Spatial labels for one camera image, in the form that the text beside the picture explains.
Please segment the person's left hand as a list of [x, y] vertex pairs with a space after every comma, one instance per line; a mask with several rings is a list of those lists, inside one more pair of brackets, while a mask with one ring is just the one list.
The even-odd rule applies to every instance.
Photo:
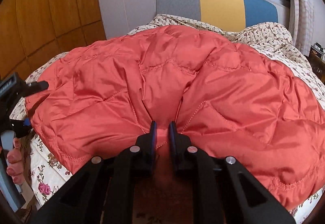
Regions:
[[23, 156], [20, 148], [20, 140], [18, 138], [14, 138], [13, 149], [9, 151], [7, 155], [9, 165], [6, 169], [7, 175], [9, 175], [13, 182], [18, 185], [22, 185], [25, 181]]

